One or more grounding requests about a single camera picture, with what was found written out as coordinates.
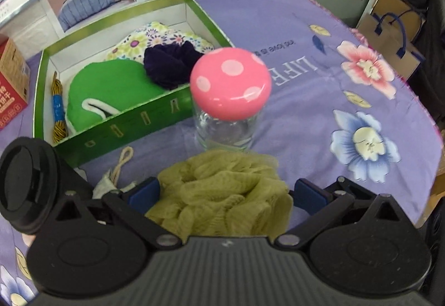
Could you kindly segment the pink knitted cloth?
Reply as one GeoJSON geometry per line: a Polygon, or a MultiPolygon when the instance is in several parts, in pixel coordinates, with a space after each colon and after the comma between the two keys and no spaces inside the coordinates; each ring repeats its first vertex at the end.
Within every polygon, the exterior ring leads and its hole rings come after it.
{"type": "Polygon", "coordinates": [[[114,168],[109,169],[102,176],[101,180],[93,189],[92,199],[101,199],[105,194],[111,191],[128,192],[137,186],[136,182],[132,182],[123,188],[118,188],[118,180],[122,171],[122,167],[128,163],[134,156],[134,150],[131,146],[122,149],[119,160],[114,168]]]}

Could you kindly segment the olive mesh bath pouf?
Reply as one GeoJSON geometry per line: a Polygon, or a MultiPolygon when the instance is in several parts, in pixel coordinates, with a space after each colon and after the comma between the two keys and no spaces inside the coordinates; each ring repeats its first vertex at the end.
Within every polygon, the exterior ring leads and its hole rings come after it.
{"type": "Polygon", "coordinates": [[[254,152],[211,150],[159,173],[161,197],[145,217],[177,235],[266,236],[287,230],[293,199],[278,161],[254,152]]]}

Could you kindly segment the green felt pouch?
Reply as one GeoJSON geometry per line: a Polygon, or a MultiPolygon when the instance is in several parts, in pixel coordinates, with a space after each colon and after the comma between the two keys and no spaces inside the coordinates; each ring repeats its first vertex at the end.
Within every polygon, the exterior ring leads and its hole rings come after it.
{"type": "Polygon", "coordinates": [[[69,85],[66,119],[71,129],[80,133],[165,92],[149,79],[137,61],[90,63],[69,85]]]}

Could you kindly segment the dark purple scrunchie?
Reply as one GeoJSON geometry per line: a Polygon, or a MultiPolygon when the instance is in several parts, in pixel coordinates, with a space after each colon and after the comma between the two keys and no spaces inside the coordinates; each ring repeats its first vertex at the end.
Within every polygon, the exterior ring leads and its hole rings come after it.
{"type": "Polygon", "coordinates": [[[143,67],[153,83],[165,90],[188,84],[195,64],[204,55],[189,41],[145,49],[143,67]]]}

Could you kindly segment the floral fabric pouch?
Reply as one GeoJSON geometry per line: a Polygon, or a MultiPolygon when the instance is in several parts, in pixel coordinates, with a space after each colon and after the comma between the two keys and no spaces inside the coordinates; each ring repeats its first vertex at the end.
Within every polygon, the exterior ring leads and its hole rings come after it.
{"type": "Polygon", "coordinates": [[[145,49],[156,45],[183,45],[190,42],[194,49],[206,54],[214,49],[207,40],[193,32],[174,29],[158,21],[152,21],[135,29],[119,43],[112,46],[106,53],[104,60],[127,59],[143,63],[145,49]]]}

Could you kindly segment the purple floral tablecloth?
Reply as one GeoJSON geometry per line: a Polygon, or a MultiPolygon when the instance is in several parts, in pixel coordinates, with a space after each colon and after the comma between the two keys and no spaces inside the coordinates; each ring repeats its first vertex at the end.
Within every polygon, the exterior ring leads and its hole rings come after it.
{"type": "Polygon", "coordinates": [[[441,157],[439,131],[403,79],[390,77],[379,89],[358,84],[343,69],[365,41],[313,0],[154,0],[61,39],[48,64],[35,55],[31,76],[56,70],[69,83],[152,21],[246,49],[266,64],[271,96],[253,150],[276,157],[287,184],[303,177],[326,186],[344,175],[392,194],[419,220],[441,157]]]}

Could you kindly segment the black lidded travel cup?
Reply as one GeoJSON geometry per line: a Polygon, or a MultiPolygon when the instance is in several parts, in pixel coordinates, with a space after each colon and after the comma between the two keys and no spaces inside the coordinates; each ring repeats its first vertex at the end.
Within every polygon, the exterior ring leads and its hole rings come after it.
{"type": "Polygon", "coordinates": [[[93,186],[43,139],[18,137],[2,153],[1,215],[20,233],[36,234],[67,191],[87,200],[93,186]]]}

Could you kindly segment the glass jar pink lid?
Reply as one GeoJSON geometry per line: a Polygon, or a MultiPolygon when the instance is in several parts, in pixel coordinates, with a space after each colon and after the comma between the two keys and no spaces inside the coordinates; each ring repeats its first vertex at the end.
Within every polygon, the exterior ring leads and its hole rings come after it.
{"type": "Polygon", "coordinates": [[[196,138],[205,149],[248,149],[271,94],[271,75],[256,54],[218,48],[201,57],[189,81],[196,138]]]}

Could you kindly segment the red cracker box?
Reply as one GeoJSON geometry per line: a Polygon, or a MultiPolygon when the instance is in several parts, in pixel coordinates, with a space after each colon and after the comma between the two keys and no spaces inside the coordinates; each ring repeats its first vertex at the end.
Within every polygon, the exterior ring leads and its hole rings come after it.
{"type": "Polygon", "coordinates": [[[29,104],[30,68],[12,39],[1,43],[0,81],[3,130],[29,104]]]}

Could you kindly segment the brown paper shopping bag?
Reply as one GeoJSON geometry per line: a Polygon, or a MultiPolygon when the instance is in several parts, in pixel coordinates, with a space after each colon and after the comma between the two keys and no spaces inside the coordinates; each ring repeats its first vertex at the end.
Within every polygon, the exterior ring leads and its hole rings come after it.
{"type": "Polygon", "coordinates": [[[425,61],[413,45],[423,23],[423,17],[404,1],[378,0],[373,10],[360,19],[357,30],[407,80],[425,61]]]}

